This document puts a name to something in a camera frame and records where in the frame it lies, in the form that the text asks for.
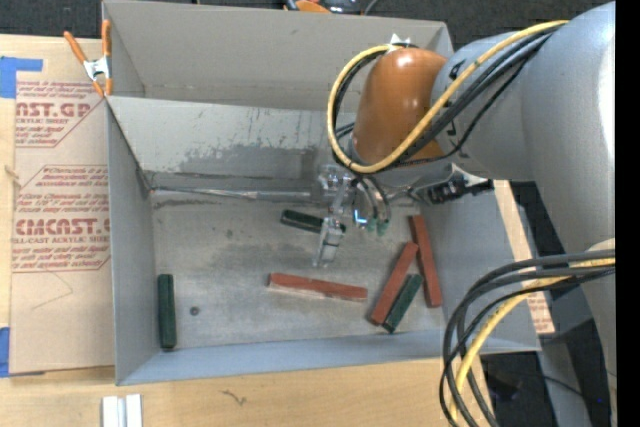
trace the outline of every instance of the blue tape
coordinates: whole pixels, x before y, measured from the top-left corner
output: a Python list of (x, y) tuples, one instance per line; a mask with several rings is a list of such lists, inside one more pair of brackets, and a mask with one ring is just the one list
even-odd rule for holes
[(42, 63), (42, 59), (0, 57), (0, 98), (15, 98), (18, 72), (42, 71)]
[(0, 328), (0, 377), (9, 377), (9, 328)]

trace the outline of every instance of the cardboard box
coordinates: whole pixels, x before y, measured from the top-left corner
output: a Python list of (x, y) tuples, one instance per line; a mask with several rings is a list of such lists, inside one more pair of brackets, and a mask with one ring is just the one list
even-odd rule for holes
[[(439, 226), (432, 244), (445, 307), (414, 301), (393, 335), (366, 316), (411, 240), (407, 218), (417, 207), (394, 205), (383, 237), (350, 226), (327, 268), (311, 266), (318, 235), (279, 218), (285, 208), (326, 212), (310, 199), (318, 166), (332, 163), (326, 104), (347, 61), (393, 34), (451, 55), (446, 26), (126, 0), (105, 0), (103, 15), (113, 38), (107, 148), (117, 383), (439, 356), (447, 305), (513, 259), (494, 195), (423, 209)], [(360, 75), (343, 104), (347, 117), (366, 70)], [(467, 267), (477, 272), (461, 273), (471, 257)], [(271, 272), (364, 286), (369, 300), (274, 292)], [(170, 351), (159, 343), (159, 274), (175, 281), (178, 344)], [(489, 350), (535, 349), (526, 308), (511, 317)]]

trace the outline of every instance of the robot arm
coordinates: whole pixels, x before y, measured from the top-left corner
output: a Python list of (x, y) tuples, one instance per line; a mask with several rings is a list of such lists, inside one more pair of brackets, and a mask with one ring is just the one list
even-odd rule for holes
[[(341, 163), (387, 186), (438, 183), (452, 166), (487, 179), (534, 181), (566, 252), (615, 244), (615, 2), (530, 37), (476, 41), (446, 61), (431, 54), (396, 48), (378, 60), (344, 153), (334, 147)], [(330, 134), (335, 117), (330, 105)], [(615, 424), (615, 278), (583, 290)]]

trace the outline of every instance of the green block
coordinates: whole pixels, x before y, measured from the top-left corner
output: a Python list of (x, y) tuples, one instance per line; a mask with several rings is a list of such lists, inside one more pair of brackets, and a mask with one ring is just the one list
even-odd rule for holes
[(160, 347), (173, 349), (178, 343), (176, 304), (173, 292), (173, 275), (158, 276), (158, 327)]
[(420, 274), (409, 274), (405, 279), (400, 292), (398, 292), (398, 297), (396, 297), (387, 318), (382, 323), (382, 327), (389, 333), (393, 333), (398, 328), (409, 306), (411, 306), (411, 301), (420, 290), (422, 281)]
[[(280, 216), (280, 222), (287, 226), (293, 226), (294, 228), (300, 228), (301, 230), (311, 231), (313, 233), (320, 233), (322, 231), (322, 223), (324, 219), (322, 217), (316, 217), (315, 215), (305, 214), (303, 212), (296, 212), (295, 210), (283, 210)], [(340, 223), (340, 229), (342, 233), (347, 230), (347, 227)]]

